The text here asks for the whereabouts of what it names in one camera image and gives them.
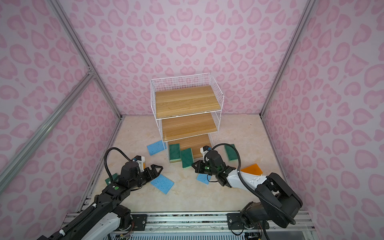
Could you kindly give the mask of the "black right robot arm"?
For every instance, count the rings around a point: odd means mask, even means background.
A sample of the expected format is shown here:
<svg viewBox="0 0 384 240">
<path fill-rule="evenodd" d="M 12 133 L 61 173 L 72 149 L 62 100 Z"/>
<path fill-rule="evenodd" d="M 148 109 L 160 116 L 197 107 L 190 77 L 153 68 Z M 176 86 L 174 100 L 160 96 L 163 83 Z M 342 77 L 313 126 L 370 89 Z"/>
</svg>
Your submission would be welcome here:
<svg viewBox="0 0 384 240">
<path fill-rule="evenodd" d="M 295 216 L 303 202 L 280 175 L 253 175 L 228 166 L 215 147 L 204 146 L 201 153 L 203 159 L 192 164 L 197 174 L 214 176 L 221 186 L 249 191 L 260 200 L 249 202 L 239 213 L 228 214 L 230 230 L 264 231 L 269 221 L 281 228 L 296 224 Z"/>
</svg>

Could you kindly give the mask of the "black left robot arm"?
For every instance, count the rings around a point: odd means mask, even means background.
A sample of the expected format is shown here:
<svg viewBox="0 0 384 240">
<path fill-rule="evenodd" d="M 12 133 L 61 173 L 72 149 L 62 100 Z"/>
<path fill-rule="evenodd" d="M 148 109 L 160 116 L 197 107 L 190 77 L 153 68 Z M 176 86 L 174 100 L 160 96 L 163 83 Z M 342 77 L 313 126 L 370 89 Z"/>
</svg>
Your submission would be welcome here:
<svg viewBox="0 0 384 240">
<path fill-rule="evenodd" d="M 115 179 L 109 169 L 107 158 L 111 151 L 118 151 L 127 162 L 122 166 L 121 174 Z M 164 169 L 162 166 L 152 164 L 143 171 L 138 161 L 130 159 L 122 150 L 116 147 L 109 148 L 104 155 L 104 167 L 111 183 L 96 195 L 93 203 L 79 214 L 64 228 L 53 233 L 51 236 L 40 236 L 40 240 L 80 240 L 107 214 L 117 214 L 118 218 L 124 219 L 120 228 L 127 229 L 131 224 L 129 219 L 131 210 L 122 206 L 121 203 L 131 192 L 141 189 L 147 183 L 153 181 Z"/>
</svg>

